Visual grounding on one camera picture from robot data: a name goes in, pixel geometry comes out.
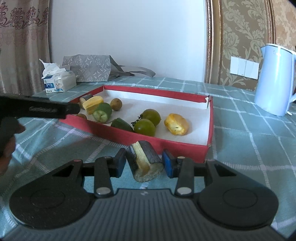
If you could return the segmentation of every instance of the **tablecloth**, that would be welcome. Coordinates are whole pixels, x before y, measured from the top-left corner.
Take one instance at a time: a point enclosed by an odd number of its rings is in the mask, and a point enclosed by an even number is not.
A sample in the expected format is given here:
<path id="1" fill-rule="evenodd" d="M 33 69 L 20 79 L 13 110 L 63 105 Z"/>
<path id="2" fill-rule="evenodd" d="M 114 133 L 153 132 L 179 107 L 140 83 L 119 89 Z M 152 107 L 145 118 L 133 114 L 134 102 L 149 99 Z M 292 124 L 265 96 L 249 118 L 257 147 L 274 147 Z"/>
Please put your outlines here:
<path id="1" fill-rule="evenodd" d="M 37 94 L 53 101 L 68 102 L 102 84 L 164 89 L 212 95 L 214 136 L 207 158 L 234 168 L 272 189 L 279 199 L 279 209 L 272 226 L 288 236 L 296 229 L 296 105 L 292 116 L 277 117 L 254 105 L 254 93 L 229 86 L 170 78 L 120 77 L 107 83 L 81 83 L 64 93 Z M 110 142 L 65 125 L 54 119 L 21 118 L 26 131 L 16 135 L 16 151 L 6 174 L 0 177 L 0 236 L 17 223 L 8 206 L 17 188 L 73 159 L 93 162 L 101 156 L 114 156 L 123 145 Z M 147 183 L 136 182 L 126 164 L 121 178 L 111 178 L 118 188 L 170 188 L 177 180 L 163 171 Z M 196 177 L 195 191 L 204 188 Z M 86 178 L 84 188 L 93 191 L 93 178 Z"/>

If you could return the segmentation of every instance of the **gray paper bag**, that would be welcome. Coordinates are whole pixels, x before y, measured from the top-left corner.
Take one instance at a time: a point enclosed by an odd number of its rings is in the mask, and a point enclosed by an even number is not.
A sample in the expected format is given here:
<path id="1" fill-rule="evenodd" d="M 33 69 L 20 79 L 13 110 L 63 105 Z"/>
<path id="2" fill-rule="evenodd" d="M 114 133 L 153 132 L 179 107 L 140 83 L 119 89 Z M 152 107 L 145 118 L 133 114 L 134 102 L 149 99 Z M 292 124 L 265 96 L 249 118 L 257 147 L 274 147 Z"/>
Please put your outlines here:
<path id="1" fill-rule="evenodd" d="M 118 65 L 110 55 L 65 56 L 62 65 L 70 65 L 70 70 L 76 75 L 76 82 L 109 81 L 118 76 L 134 76 L 133 73 L 155 76 L 147 68 Z"/>

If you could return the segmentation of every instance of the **green tomato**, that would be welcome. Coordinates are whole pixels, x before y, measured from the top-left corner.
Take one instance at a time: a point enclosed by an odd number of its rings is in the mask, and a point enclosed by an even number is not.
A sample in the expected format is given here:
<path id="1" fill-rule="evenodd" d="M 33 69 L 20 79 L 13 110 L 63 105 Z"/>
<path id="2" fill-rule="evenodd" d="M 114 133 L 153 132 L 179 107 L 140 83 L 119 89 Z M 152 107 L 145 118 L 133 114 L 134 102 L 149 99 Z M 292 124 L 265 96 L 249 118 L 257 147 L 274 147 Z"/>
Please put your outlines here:
<path id="1" fill-rule="evenodd" d="M 142 117 L 142 119 L 148 119 L 148 120 L 152 121 L 154 126 L 157 126 L 161 121 L 160 114 L 154 109 L 145 110 L 142 113 L 141 117 Z"/>
<path id="2" fill-rule="evenodd" d="M 156 127 L 152 121 L 148 119 L 140 119 L 135 123 L 133 130 L 138 134 L 153 137 L 155 136 Z"/>

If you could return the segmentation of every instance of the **tissue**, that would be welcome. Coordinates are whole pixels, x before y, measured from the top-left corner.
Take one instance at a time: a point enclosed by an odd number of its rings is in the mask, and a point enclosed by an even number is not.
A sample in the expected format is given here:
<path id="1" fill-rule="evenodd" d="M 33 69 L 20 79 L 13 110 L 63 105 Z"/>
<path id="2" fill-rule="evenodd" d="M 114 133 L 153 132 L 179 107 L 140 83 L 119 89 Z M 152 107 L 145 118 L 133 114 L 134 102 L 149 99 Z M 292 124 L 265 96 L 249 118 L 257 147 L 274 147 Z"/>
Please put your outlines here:
<path id="1" fill-rule="evenodd" d="M 76 86 L 75 74 L 68 70 L 70 66 L 59 68 L 56 63 L 45 63 L 39 59 L 44 65 L 43 76 L 46 93 L 65 92 Z"/>

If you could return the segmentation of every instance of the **human hand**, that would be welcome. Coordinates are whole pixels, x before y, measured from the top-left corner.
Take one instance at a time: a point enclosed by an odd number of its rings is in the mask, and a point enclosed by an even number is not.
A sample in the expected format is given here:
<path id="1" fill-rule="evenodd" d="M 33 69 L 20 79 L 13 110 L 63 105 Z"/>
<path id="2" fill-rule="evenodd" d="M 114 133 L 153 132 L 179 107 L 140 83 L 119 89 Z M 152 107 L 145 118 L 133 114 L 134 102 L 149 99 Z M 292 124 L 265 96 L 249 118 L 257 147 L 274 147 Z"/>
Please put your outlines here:
<path id="1" fill-rule="evenodd" d="M 16 134 L 22 133 L 25 131 L 25 127 L 20 124 Z M 8 164 L 12 158 L 12 153 L 15 151 L 15 137 L 13 136 L 10 138 L 8 143 L 6 144 L 4 151 L 3 151 L 3 156 L 0 157 L 0 175 L 3 175 L 7 168 Z"/>

